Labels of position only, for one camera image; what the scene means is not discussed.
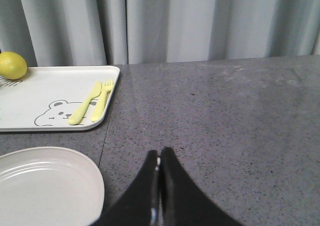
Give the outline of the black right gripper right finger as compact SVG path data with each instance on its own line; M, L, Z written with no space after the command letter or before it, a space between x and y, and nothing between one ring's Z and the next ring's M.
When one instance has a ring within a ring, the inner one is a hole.
M160 157L164 225L241 225L200 190L172 148L164 148Z

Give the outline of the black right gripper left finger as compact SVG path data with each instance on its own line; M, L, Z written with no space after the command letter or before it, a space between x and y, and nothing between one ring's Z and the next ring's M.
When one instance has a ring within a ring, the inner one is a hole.
M158 225L158 185L159 157L151 150L127 190L94 225Z

